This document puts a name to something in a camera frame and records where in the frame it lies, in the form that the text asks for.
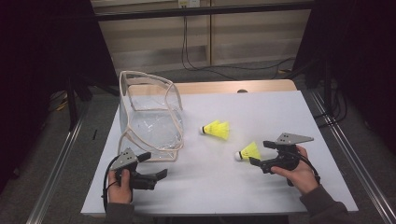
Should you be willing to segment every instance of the dark background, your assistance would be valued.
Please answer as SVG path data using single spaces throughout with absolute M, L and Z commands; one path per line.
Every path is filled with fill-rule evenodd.
M 367 124 L 396 153 L 396 3 L 394 1 L 317 1 L 305 28 L 294 69 L 305 70 L 308 88 L 328 72 L 362 113 Z
M 97 22 L 59 20 L 93 15 L 91 2 L 2 1 L 2 146 L 0 192 L 35 142 L 48 115 L 50 96 L 92 77 L 117 85 L 117 76 Z

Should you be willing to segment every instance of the human hand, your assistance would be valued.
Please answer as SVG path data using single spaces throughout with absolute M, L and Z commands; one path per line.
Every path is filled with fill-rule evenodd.
M 108 201 L 110 203 L 130 203 L 133 198 L 133 192 L 129 188 L 130 172 L 127 169 L 122 170 L 121 183 L 117 182 L 116 172 L 108 172 Z
M 308 154 L 306 153 L 305 148 L 297 146 L 297 149 L 302 156 L 308 159 Z M 315 179 L 315 175 L 311 167 L 303 161 L 300 161 L 298 166 L 292 171 L 276 166 L 271 167 L 271 171 L 289 179 L 303 195 L 318 187 L 318 182 Z

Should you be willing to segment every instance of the yellow shuttlecock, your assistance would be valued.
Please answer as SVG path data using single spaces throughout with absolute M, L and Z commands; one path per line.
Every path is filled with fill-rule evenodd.
M 220 122 L 218 119 L 216 119 L 206 126 L 203 126 L 200 129 L 200 132 L 227 140 L 230 132 L 230 125 L 227 121 Z
M 250 143 L 247 147 L 245 147 L 241 151 L 235 152 L 235 158 L 238 161 L 248 160 L 249 157 L 255 158 L 257 160 L 262 159 L 262 156 L 260 155 L 260 152 L 257 149 L 257 145 L 255 142 Z

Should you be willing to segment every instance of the clear plastic box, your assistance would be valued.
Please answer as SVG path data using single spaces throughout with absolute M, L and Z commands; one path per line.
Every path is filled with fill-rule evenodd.
M 148 161 L 175 161 L 183 147 L 183 110 L 174 83 L 135 71 L 120 73 L 119 154 L 151 152 Z

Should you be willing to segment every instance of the cable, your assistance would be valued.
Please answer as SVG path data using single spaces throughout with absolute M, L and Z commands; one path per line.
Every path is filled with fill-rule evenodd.
M 337 96 L 338 91 L 339 91 L 338 88 L 335 89 L 335 94 L 334 94 L 334 96 Z M 319 119 L 319 118 L 322 118 L 322 117 L 324 117 L 324 116 L 332 116 L 332 115 L 335 113 L 335 111 L 336 111 L 337 109 L 338 109 L 338 113 L 337 113 L 337 116 L 336 116 L 336 117 L 339 116 L 339 114 L 340 114 L 340 112 L 341 112 L 341 107 L 340 107 L 340 103 L 339 103 L 338 98 L 337 98 L 337 97 L 333 97 L 333 98 L 332 98 L 332 111 L 325 111 L 325 112 L 323 112 L 323 113 L 321 113 L 321 114 L 319 114 L 319 115 L 315 115 L 315 116 L 314 116 L 314 119 Z
M 300 74 L 302 74 L 305 70 L 309 69 L 311 66 L 313 66 L 315 63 L 317 63 L 319 59 L 312 59 L 309 61 L 307 64 L 300 66 L 296 70 L 292 71 L 290 74 L 288 74 L 284 79 L 294 79 Z
M 289 57 L 289 58 L 287 58 L 287 59 L 285 59 L 285 60 L 283 60 L 283 61 L 281 61 L 279 63 L 273 64 L 273 65 L 270 65 L 270 66 L 266 66 L 266 67 L 258 67 L 258 68 L 247 68 L 247 67 L 232 66 L 232 65 L 214 65 L 214 66 L 205 66 L 205 67 L 198 68 L 198 67 L 195 67 L 194 65 L 192 65 L 192 63 L 190 62 L 190 59 L 189 59 L 188 44 L 187 44 L 187 39 L 188 39 L 188 35 L 187 35 L 187 17 L 184 17 L 184 29 L 183 29 L 183 31 L 184 31 L 183 32 L 184 35 L 183 35 L 183 47 L 182 47 L 182 51 L 181 51 L 181 62 L 183 64 L 183 67 L 186 70 L 188 70 L 188 71 L 207 71 L 207 72 L 216 73 L 218 75 L 221 75 L 223 77 L 227 77 L 227 78 L 232 79 L 232 80 L 237 80 L 237 79 L 235 79 L 233 77 L 228 77 L 228 76 L 226 76 L 226 75 L 224 75 L 224 74 L 222 74 L 220 72 L 210 70 L 209 68 L 233 68 L 233 69 L 243 69 L 243 70 L 253 70 L 254 71 L 254 70 L 270 69 L 270 68 L 273 68 L 273 67 L 278 68 L 282 63 L 285 63 L 285 62 L 288 62 L 288 61 L 291 61 L 291 60 L 295 60 L 295 57 Z M 186 67 L 186 65 L 184 64 L 184 54 L 186 54 L 187 63 L 190 65 L 191 68 Z M 274 79 L 276 77 L 276 75 L 277 75 L 277 69 L 276 69 L 275 75 L 271 79 Z
M 341 96 L 342 96 L 343 101 L 344 101 L 344 109 L 345 109 L 345 111 L 344 111 L 344 115 L 341 118 L 339 118 L 340 115 L 341 115 L 341 104 L 340 104 L 339 99 L 338 99 L 339 89 L 340 88 L 337 88 L 336 94 L 334 96 L 336 98 L 336 102 L 337 102 L 338 107 L 339 107 L 339 111 L 338 111 L 337 115 L 334 116 L 332 118 L 332 120 L 327 121 L 326 123 L 319 125 L 318 126 L 319 128 L 324 128 L 324 127 L 328 127 L 330 125 L 334 125 L 336 123 L 341 122 L 342 120 L 344 120 L 347 117 L 347 98 L 345 97 L 344 93 L 340 91 L 341 92 Z
M 106 169 L 106 173 L 105 173 L 105 178 L 103 181 L 103 194 L 102 194 L 102 198 L 103 198 L 103 207 L 105 208 L 105 211 L 107 210 L 107 190 L 108 188 L 110 188 L 110 186 L 112 186 L 113 184 L 117 183 L 117 181 L 111 183 L 108 187 L 107 187 L 107 176 L 108 176 L 108 172 L 110 170 L 111 165 L 113 164 L 114 161 L 116 161 L 119 158 L 119 156 L 116 156 L 113 160 L 111 160 L 111 162 L 108 164 L 107 169 Z
M 282 153 L 297 157 L 300 161 L 305 162 L 312 169 L 315 179 L 317 180 L 318 184 L 320 184 L 320 176 L 318 174 L 318 171 L 317 171 L 317 169 L 315 169 L 314 165 L 312 165 L 311 161 L 307 157 L 305 157 L 301 154 L 292 153 L 292 152 L 288 152 L 288 151 L 282 151 Z

